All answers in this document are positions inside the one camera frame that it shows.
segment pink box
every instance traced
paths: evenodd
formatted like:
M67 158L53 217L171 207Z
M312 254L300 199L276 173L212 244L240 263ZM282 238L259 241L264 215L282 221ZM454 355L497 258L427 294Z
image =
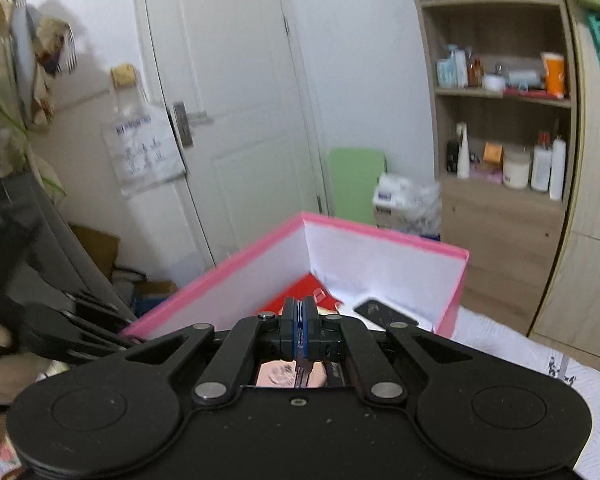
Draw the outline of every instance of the pink box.
M227 330L312 272L338 294L381 290L450 337L469 252L432 240L302 213L206 272L124 333L155 338L197 322Z

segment plastic bag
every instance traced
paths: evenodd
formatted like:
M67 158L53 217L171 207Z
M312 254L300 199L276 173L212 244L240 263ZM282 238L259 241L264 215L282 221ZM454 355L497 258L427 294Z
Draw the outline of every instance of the plastic bag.
M442 222L440 184L422 185L394 174L380 177L373 198L378 227L426 237L437 237Z

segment door handle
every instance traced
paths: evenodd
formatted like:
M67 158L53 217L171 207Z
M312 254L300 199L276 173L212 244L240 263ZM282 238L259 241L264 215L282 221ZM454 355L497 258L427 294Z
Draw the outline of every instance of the door handle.
M193 132L191 131L192 126L197 124L209 124L213 120L208 116L205 111L197 112L194 114L187 114L187 109L182 101L178 101L173 104L173 111L176 117L176 126L178 133L180 134L180 142L182 142L183 148L189 148L193 146Z
M176 116L176 127L178 129L178 134L180 135L182 147L190 148L193 146L193 136L191 135L189 118L187 117L187 109L184 107L184 103L182 101L174 103L173 112Z

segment wooden shelf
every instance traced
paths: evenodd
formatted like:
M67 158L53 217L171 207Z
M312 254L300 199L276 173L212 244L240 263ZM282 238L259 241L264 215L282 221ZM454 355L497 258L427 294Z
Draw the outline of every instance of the wooden shelf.
M563 214L565 206L562 201L549 199L548 193L526 189L509 189L504 184L490 182L483 178L458 178L454 174L445 173L441 179L443 194L455 195L464 200L489 203L492 206L506 205L515 209L542 208L547 212Z
M520 95L501 94L500 92L491 92L482 88L436 88L435 95L454 96L454 97L474 97L483 99L503 99L512 101L521 101L524 103L534 103L544 106L555 106L558 108L571 108L573 104L569 99L541 99L537 97L524 97Z
M457 6L517 6L517 7L556 7L559 9L559 0L423 0L420 5L423 9L439 9Z

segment white lotion bottle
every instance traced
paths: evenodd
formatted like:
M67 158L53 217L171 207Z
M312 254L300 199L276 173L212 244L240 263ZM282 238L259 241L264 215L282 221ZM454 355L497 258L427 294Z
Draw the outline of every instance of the white lotion bottle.
M551 200L562 200L566 161L567 143L558 137L554 140L554 152L551 158L551 179L549 181L549 198Z
M549 134L540 133L534 146L534 164L531 171L531 189L546 193L551 177L552 149L549 147Z
M460 140L460 153L458 155L458 178L469 178L471 173L469 159L469 138L466 123L456 124L456 133Z

